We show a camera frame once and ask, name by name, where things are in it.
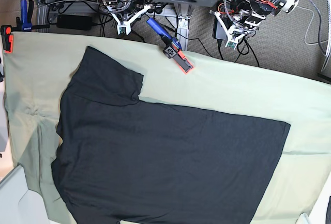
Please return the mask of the dark navy T-shirt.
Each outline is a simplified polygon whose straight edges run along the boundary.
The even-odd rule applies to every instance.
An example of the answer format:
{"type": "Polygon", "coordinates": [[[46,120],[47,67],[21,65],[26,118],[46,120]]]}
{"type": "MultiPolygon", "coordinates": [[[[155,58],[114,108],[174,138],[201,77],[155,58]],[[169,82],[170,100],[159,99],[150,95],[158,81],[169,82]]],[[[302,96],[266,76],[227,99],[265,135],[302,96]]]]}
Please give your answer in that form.
{"type": "Polygon", "coordinates": [[[52,162],[77,223],[250,223],[290,125],[148,103],[143,76],[87,47],[61,98],[52,162]]]}

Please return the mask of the black power brick left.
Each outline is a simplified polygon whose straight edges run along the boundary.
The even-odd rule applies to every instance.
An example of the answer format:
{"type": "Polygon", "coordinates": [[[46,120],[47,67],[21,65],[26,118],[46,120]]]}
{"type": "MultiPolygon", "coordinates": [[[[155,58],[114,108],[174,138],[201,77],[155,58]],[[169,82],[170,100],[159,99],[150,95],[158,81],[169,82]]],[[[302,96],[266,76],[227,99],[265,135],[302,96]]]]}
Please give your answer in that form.
{"type": "Polygon", "coordinates": [[[93,21],[92,18],[88,16],[60,14],[57,17],[56,26],[64,29],[88,31],[91,30],[93,21]]]}

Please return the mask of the blue orange clamp centre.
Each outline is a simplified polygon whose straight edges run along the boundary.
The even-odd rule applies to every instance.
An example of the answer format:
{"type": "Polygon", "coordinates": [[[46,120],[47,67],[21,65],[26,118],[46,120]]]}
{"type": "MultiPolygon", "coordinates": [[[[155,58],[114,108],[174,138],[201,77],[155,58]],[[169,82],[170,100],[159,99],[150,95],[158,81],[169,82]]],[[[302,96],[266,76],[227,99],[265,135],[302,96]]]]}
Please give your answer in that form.
{"type": "Polygon", "coordinates": [[[164,55],[169,59],[173,59],[185,74],[190,72],[194,68],[194,65],[187,59],[187,57],[182,52],[182,46],[180,45],[177,38],[171,36],[153,18],[149,18],[146,23],[160,36],[161,40],[164,42],[164,55]]]}

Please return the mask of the blue orange clamp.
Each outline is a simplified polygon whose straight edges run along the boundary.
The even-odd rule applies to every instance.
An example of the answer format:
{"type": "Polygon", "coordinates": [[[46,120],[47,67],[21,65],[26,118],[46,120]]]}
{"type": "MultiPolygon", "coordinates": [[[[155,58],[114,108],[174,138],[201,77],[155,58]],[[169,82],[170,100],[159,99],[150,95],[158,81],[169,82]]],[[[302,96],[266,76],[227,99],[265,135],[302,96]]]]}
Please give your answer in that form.
{"type": "Polygon", "coordinates": [[[13,32],[31,32],[33,30],[49,28],[50,24],[32,25],[34,1],[20,0],[20,17],[16,18],[16,27],[11,25],[1,26],[3,51],[7,54],[13,52],[13,32]]]}
{"type": "Polygon", "coordinates": [[[194,65],[187,59],[187,57],[182,52],[182,46],[180,45],[177,38],[171,36],[153,18],[149,18],[146,23],[160,36],[161,40],[164,42],[164,55],[169,59],[173,59],[185,74],[190,72],[194,68],[194,65]]]}

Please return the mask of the light green table cloth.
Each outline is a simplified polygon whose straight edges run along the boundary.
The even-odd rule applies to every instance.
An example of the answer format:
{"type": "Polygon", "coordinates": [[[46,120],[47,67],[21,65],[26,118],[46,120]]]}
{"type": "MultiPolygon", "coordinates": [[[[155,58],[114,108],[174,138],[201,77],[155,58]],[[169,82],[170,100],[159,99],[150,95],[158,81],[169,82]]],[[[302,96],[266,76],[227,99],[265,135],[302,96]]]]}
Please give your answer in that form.
{"type": "Polygon", "coordinates": [[[253,223],[324,223],[330,198],[330,85],[187,52],[183,73],[157,46],[82,35],[15,33],[5,64],[12,161],[48,217],[73,223],[52,183],[59,100],[91,46],[144,76],[141,99],[281,120],[291,125],[253,223]]]}

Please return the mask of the blue orange clamp left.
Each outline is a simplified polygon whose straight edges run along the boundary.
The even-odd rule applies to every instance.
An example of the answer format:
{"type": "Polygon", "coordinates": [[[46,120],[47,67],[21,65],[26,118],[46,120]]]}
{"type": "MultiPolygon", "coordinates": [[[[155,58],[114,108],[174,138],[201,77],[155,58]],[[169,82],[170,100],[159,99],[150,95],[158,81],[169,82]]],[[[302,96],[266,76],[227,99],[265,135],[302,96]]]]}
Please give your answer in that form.
{"type": "Polygon", "coordinates": [[[20,0],[20,17],[16,18],[16,27],[11,25],[1,26],[3,51],[7,54],[13,52],[13,32],[31,32],[33,30],[49,28],[50,24],[32,25],[34,1],[20,0]]]}

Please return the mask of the grey plastic bin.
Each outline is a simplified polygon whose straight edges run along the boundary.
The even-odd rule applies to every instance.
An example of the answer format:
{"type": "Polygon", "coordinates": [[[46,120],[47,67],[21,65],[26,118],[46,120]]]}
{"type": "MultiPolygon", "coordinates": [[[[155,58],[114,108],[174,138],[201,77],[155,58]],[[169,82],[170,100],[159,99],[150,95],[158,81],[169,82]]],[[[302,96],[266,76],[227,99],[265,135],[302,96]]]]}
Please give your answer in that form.
{"type": "Polygon", "coordinates": [[[21,166],[1,181],[1,223],[49,223],[43,198],[28,189],[21,166]]]}

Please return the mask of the aluminium frame post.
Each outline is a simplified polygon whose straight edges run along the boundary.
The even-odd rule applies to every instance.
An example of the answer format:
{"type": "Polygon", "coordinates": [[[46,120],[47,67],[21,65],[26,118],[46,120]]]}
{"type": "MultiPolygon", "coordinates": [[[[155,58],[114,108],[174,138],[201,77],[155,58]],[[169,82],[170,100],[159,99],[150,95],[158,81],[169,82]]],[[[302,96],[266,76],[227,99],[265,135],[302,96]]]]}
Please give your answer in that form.
{"type": "Polygon", "coordinates": [[[181,44],[183,51],[187,51],[188,48],[189,24],[193,10],[193,5],[171,4],[165,11],[165,18],[175,28],[176,38],[181,44]]]}

